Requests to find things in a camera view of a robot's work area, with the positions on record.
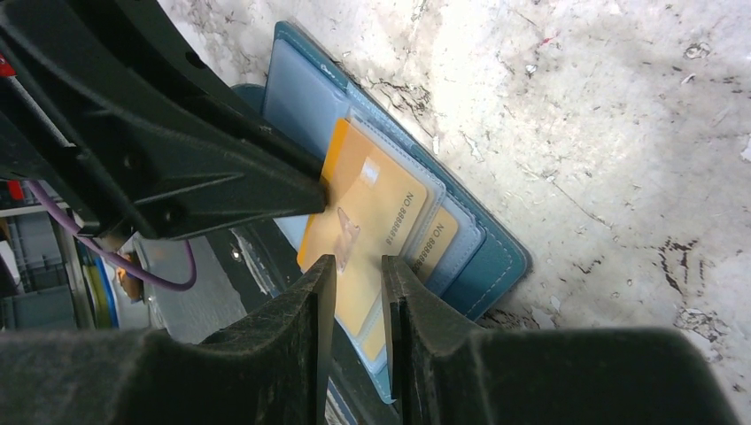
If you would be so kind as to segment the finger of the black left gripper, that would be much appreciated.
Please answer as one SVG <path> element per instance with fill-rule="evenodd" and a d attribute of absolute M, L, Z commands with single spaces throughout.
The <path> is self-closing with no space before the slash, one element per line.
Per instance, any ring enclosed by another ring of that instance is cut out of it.
<path fill-rule="evenodd" d="M 321 212 L 314 180 L 185 111 L 125 67 L 69 6 L 4 1 L 1 175 L 47 182 L 82 234 L 185 239 Z"/>
<path fill-rule="evenodd" d="M 156 1 L 71 1 L 69 6 L 125 67 L 182 109 L 306 177 L 321 160 L 263 119 L 190 47 Z"/>

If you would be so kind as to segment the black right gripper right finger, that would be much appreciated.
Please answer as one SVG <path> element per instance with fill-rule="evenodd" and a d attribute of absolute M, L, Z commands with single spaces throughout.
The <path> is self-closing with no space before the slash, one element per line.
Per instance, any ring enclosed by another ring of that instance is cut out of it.
<path fill-rule="evenodd" d="M 382 259 L 404 424 L 735 424 L 701 353 L 666 328 L 483 328 Z"/>

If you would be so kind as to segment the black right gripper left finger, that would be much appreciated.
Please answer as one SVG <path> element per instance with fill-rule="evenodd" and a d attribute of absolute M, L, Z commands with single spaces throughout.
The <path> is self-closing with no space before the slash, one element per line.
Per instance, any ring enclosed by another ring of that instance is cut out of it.
<path fill-rule="evenodd" d="M 322 424 L 337 286 L 320 257 L 199 344 L 156 329 L 1 335 L 4 424 Z"/>

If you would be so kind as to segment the blue leather card holder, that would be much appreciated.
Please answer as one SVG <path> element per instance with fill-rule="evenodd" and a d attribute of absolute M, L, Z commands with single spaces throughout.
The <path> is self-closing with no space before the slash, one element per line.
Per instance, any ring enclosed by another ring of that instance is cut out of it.
<path fill-rule="evenodd" d="M 432 220 L 445 207 L 459 229 L 426 285 L 467 318 L 479 319 L 530 269 L 524 247 L 300 27 L 277 22 L 266 85 L 234 90 L 317 158 L 329 147 L 335 121 L 354 112 L 409 164 L 439 180 L 445 194 L 439 196 L 442 204 Z"/>

